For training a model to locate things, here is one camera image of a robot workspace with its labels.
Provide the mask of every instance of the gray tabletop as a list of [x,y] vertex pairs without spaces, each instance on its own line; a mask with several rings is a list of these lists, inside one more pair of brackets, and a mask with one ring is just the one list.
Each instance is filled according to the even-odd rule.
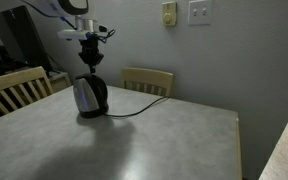
[[[158,96],[115,87],[109,114]],[[126,119],[78,115],[67,88],[0,118],[0,179],[238,179],[237,113],[169,99]]]

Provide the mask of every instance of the light switch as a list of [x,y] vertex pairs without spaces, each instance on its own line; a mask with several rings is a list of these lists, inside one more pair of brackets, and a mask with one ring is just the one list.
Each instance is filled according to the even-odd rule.
[[176,24],[176,2],[166,2],[162,4],[163,8],[163,25],[175,26]]
[[188,25],[211,24],[212,0],[197,0],[189,2]]

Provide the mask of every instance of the white wall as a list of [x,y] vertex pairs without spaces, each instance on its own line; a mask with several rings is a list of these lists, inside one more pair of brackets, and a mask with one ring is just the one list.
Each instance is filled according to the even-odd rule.
[[[137,66],[176,75],[175,98],[239,113],[243,173],[257,179],[288,120],[288,1],[214,0],[210,26],[187,26],[188,1],[178,2],[178,24],[164,27],[162,0],[94,0],[100,23],[116,29],[97,72],[119,85],[120,69]],[[0,0],[0,11],[20,5]],[[30,9],[47,51],[70,73],[87,72],[68,28]]]

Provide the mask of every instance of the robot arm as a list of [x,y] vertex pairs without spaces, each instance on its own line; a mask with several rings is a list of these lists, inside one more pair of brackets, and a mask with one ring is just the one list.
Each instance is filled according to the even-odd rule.
[[21,0],[47,17],[69,17],[88,12],[87,0]]
[[[82,45],[79,56],[88,64],[91,73],[95,72],[95,66],[101,62],[104,55],[98,50],[98,41],[106,43],[115,30],[109,31],[105,26],[99,25],[95,20],[83,19],[81,15],[86,14],[89,9],[88,0],[21,0],[33,9],[47,17],[60,17],[73,29],[58,32],[59,38],[76,39]],[[75,16],[75,27],[65,17]],[[106,36],[97,33],[106,32]]]

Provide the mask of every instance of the chair backrest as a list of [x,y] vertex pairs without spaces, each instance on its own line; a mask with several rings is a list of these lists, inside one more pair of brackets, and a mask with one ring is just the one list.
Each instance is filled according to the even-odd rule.
[[53,94],[53,89],[42,67],[0,76],[0,111],[3,114],[50,94]]
[[123,68],[122,81],[125,89],[170,96],[174,75],[151,69]]

